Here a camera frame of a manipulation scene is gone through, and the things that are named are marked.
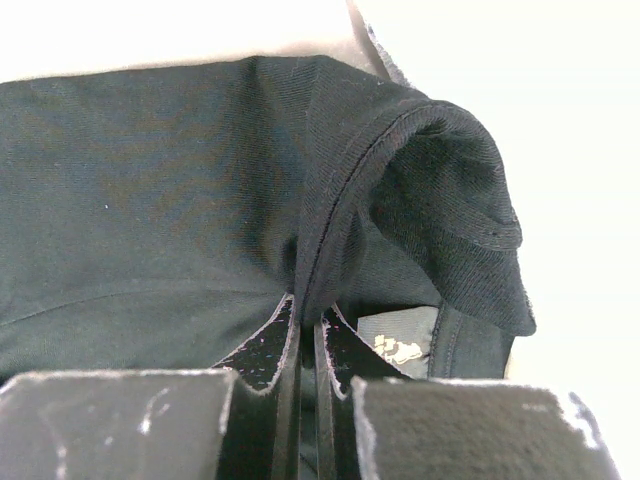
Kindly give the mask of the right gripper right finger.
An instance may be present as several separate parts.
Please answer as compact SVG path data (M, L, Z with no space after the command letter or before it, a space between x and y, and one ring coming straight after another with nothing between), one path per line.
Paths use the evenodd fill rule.
M573 392L503 380L413 380L329 309L315 327L322 479L615 479Z

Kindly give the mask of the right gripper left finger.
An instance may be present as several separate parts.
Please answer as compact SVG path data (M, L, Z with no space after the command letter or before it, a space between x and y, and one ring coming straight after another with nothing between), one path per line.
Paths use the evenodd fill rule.
M1 475L294 479L299 338L284 296L209 369L17 375L1 391Z

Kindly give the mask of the black daisy print t-shirt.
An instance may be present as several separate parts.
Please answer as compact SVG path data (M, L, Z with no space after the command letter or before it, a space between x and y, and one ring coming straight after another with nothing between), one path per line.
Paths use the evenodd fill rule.
M1 375L206 368L285 295L311 330L423 325L431 375L535 332L498 148L468 111L325 56L5 82Z

